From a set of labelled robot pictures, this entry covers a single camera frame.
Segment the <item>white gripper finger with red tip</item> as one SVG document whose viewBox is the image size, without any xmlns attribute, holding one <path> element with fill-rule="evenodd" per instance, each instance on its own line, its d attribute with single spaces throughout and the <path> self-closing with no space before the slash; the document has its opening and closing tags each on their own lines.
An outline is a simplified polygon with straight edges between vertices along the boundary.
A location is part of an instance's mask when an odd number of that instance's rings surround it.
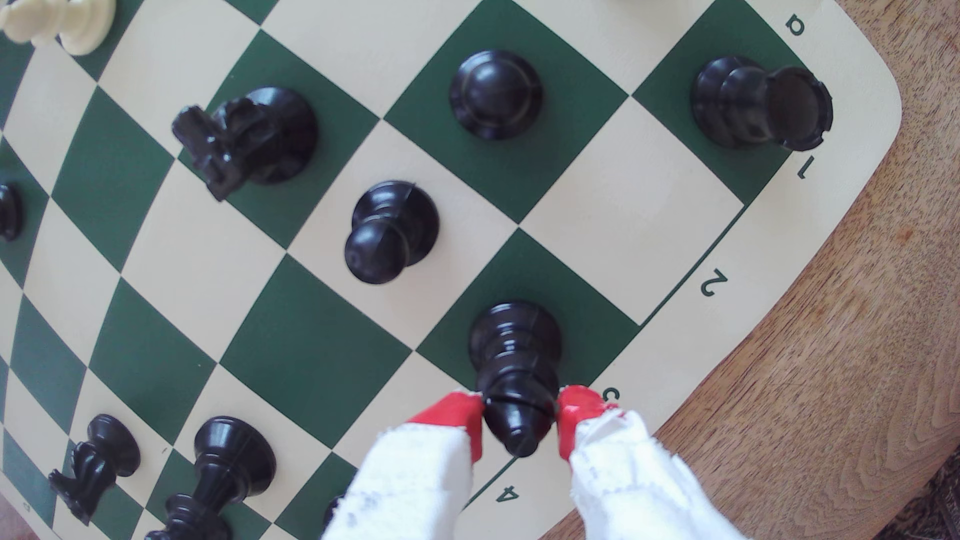
<svg viewBox="0 0 960 540">
<path fill-rule="evenodd" d="M 557 427 L 585 538 L 745 539 L 637 411 L 568 385 L 558 393 Z"/>
<path fill-rule="evenodd" d="M 452 391 L 381 432 L 323 539 L 452 539 L 483 454 L 485 400 Z"/>
</svg>

